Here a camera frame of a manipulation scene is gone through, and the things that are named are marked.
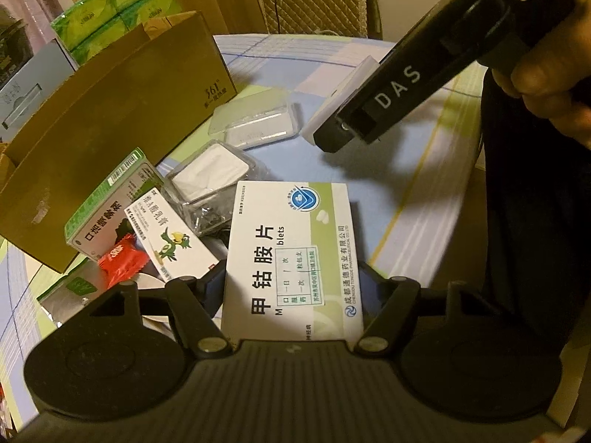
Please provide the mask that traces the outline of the person's right hand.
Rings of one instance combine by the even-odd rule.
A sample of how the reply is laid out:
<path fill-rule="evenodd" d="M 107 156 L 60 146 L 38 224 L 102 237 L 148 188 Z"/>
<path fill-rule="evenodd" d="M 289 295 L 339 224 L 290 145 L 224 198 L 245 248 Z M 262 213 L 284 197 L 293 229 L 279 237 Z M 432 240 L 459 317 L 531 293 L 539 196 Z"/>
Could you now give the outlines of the person's right hand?
<path fill-rule="evenodd" d="M 510 75 L 494 69 L 494 81 L 520 98 L 535 116 L 590 146 L 590 108 L 570 90 L 590 76 L 590 0 L 574 0 L 572 13 L 516 64 Z"/>

